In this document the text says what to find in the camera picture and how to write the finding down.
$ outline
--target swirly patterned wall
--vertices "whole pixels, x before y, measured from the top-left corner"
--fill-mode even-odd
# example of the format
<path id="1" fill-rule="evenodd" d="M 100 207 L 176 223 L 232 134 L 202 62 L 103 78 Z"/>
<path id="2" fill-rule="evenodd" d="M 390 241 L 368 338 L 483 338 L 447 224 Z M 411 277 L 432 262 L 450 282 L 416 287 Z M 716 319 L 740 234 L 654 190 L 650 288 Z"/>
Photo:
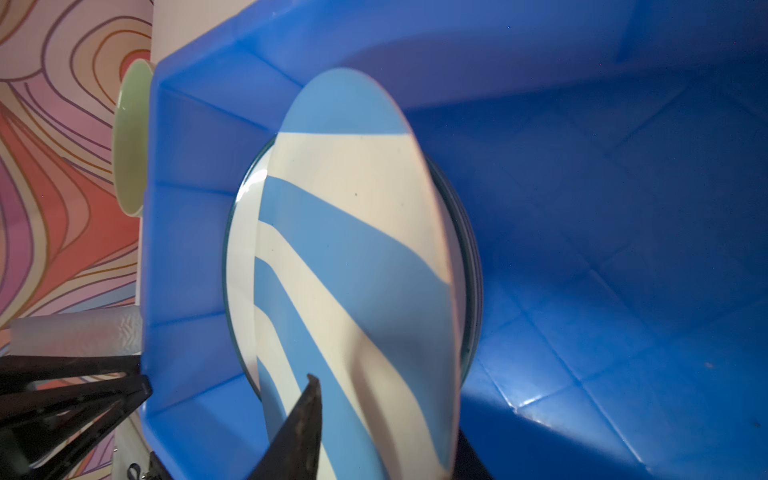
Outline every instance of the swirly patterned wall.
<path id="1" fill-rule="evenodd" d="M 110 143 L 121 78 L 149 59 L 152 8 L 0 0 L 0 327 L 134 301 L 138 221 L 114 198 Z M 113 442 L 71 477 L 109 476 Z"/>

